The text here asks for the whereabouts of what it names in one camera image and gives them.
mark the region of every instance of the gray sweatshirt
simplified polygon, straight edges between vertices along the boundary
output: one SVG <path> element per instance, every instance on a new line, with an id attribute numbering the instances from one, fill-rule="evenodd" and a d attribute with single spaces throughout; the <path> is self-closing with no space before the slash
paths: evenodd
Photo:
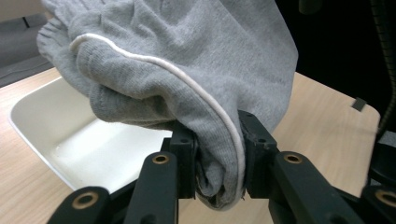
<path id="1" fill-rule="evenodd" d="M 297 50 L 274 0 L 43 0 L 37 44 L 102 120 L 199 140 L 197 188 L 225 210 L 244 192 L 237 110 L 270 132 L 290 99 Z"/>

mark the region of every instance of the light wood surface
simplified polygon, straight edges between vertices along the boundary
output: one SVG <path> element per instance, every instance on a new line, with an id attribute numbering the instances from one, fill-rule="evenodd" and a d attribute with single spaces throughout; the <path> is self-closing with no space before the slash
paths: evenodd
<path id="1" fill-rule="evenodd" d="M 0 223 L 45 223 L 72 192 L 14 131 L 8 114 L 24 95 L 59 77 L 55 69 L 0 89 Z M 378 113 L 300 74 L 290 107 L 273 133 L 281 150 L 308 157 L 335 187 L 359 196 L 366 180 Z M 179 223 L 272 223 L 267 200 L 247 196 L 216 212 L 199 200 L 180 200 Z"/>

